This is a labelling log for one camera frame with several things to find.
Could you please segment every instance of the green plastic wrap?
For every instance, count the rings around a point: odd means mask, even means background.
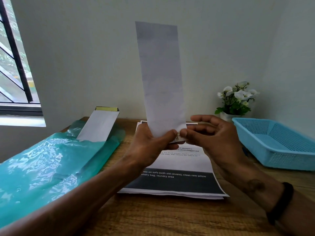
[[[114,124],[106,142],[77,140],[75,121],[0,164],[0,228],[66,194],[96,175],[125,137]]]

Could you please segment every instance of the potted plant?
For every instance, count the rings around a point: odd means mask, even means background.
[[[247,81],[237,83],[234,87],[227,86],[222,93],[218,93],[218,97],[223,100],[224,106],[217,108],[215,114],[220,114],[220,118],[232,122],[234,117],[242,117],[250,111],[250,100],[255,101],[255,97],[259,94],[252,89],[247,91],[250,85]]]

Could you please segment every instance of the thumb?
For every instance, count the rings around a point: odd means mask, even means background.
[[[174,141],[176,136],[177,136],[177,131],[173,129],[173,130],[169,130],[163,136],[157,138],[156,141],[158,143],[164,145],[164,147],[166,147],[167,144],[169,144],[170,142]]]
[[[204,147],[204,142],[206,138],[205,135],[186,128],[182,129],[179,134],[181,137],[187,139],[191,144]]]

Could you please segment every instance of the tattoo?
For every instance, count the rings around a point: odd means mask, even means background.
[[[245,187],[242,191],[245,194],[255,193],[256,191],[263,192],[266,189],[265,184],[260,180],[253,179],[247,182],[247,187]]]

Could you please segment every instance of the window frame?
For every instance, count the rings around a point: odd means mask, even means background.
[[[0,72],[10,81],[12,81],[17,87],[19,87],[21,90],[25,92],[26,99],[28,101],[28,103],[19,103],[17,101],[14,101],[14,96],[10,95],[0,86],[0,93],[10,101],[10,102],[0,101],[0,115],[42,116],[42,109],[40,107],[40,103],[33,102],[31,90],[27,82],[21,57],[17,45],[15,43],[14,35],[10,26],[10,21],[3,0],[0,0],[0,22],[3,24],[4,29],[6,31],[6,35],[8,37],[8,42],[10,44],[11,50],[9,50],[1,42],[0,48],[12,59],[14,59],[21,82],[15,79],[14,76],[10,74],[8,71],[6,71],[5,68],[3,68],[2,66],[0,66]]]

